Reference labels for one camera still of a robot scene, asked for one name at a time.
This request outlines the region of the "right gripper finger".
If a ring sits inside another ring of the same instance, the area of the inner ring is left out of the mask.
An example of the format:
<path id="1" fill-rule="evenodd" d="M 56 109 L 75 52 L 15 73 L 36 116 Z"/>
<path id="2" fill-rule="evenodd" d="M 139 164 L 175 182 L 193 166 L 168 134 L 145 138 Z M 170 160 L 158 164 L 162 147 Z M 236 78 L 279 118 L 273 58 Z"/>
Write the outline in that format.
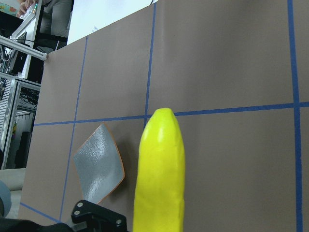
<path id="1" fill-rule="evenodd" d="M 126 217 L 86 200 L 80 200 L 71 213 L 75 232 L 126 232 Z"/>

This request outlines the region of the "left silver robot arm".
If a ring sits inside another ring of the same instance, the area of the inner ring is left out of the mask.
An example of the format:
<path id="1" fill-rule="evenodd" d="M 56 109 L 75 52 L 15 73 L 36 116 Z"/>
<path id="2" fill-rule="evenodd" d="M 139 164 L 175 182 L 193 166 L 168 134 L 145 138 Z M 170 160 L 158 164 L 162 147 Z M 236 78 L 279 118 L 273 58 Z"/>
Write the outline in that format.
<path id="1" fill-rule="evenodd" d="M 11 209 L 11 191 L 4 182 L 0 182 L 0 215 L 6 217 Z"/>

